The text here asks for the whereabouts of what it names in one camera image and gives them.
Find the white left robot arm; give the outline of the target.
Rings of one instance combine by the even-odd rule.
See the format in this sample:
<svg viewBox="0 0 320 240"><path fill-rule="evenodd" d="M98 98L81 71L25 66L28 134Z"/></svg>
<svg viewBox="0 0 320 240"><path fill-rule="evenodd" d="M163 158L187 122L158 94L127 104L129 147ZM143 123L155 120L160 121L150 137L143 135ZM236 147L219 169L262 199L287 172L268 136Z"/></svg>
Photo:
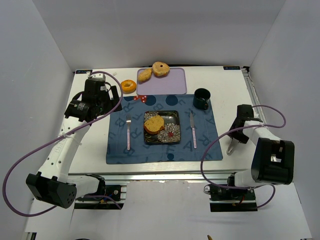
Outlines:
<svg viewBox="0 0 320 240"><path fill-rule="evenodd" d="M106 74L93 72L64 112L59 140L36 174L29 174L26 184L33 196L42 202L69 208L78 198L97 198L106 193L103 177L96 174L71 176L72 161L82 139L95 120L120 111L120 87L106 81Z"/></svg>

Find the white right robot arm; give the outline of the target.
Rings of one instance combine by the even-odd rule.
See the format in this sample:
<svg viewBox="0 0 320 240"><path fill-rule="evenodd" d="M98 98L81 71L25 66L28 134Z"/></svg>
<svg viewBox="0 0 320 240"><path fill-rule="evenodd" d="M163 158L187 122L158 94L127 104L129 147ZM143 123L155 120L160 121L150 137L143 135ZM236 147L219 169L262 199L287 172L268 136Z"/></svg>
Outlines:
<svg viewBox="0 0 320 240"><path fill-rule="evenodd" d="M228 177L228 187L255 188L266 184L291 184L294 177L295 145L271 133L261 119L254 117L252 105L237 106L236 118L229 130L227 155L230 156L238 144L247 144L249 141L255 145L255 152L249 169Z"/></svg>

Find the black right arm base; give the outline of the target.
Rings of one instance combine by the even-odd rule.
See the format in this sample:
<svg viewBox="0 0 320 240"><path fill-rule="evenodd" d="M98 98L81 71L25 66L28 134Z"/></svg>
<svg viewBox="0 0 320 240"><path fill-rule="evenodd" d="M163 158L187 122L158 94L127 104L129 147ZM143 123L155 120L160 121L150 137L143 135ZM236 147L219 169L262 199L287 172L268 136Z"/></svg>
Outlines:
<svg viewBox="0 0 320 240"><path fill-rule="evenodd" d="M258 210L253 190L220 188L207 184L203 191L209 195L209 206L212 213L256 212Z"/></svg>

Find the silver metal tongs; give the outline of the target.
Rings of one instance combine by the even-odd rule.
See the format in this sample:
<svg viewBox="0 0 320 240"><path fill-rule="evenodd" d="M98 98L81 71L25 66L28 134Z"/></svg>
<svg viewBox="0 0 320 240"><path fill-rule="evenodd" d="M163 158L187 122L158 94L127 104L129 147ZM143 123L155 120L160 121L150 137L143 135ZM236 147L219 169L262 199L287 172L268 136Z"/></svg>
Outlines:
<svg viewBox="0 0 320 240"><path fill-rule="evenodd" d="M237 144L238 144L238 141L236 139L232 138L230 140L230 143L229 143L229 145L227 147L227 150L226 150L226 154L228 156L230 156L232 154L232 152L234 151L234 149L237 146Z"/></svg>

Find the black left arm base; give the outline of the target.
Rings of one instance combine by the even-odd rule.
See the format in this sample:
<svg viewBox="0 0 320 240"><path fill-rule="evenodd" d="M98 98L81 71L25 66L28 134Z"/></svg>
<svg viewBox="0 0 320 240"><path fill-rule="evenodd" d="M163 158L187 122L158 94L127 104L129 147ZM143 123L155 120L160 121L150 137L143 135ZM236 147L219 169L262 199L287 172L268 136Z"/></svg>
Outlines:
<svg viewBox="0 0 320 240"><path fill-rule="evenodd" d="M75 200L77 210L121 210L126 199L127 186L125 184L106 182L105 178L97 174L79 175L90 177L98 181L97 189L88 192Z"/></svg>

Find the golden bread slice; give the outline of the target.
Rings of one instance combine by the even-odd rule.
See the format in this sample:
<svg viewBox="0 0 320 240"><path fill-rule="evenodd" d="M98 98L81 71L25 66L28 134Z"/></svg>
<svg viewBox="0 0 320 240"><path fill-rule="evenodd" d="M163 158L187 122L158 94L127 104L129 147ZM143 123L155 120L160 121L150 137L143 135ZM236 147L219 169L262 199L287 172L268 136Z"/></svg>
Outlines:
<svg viewBox="0 0 320 240"><path fill-rule="evenodd" d="M161 116L156 115L146 120L143 128L148 134L157 135L165 129L165 121Z"/></svg>

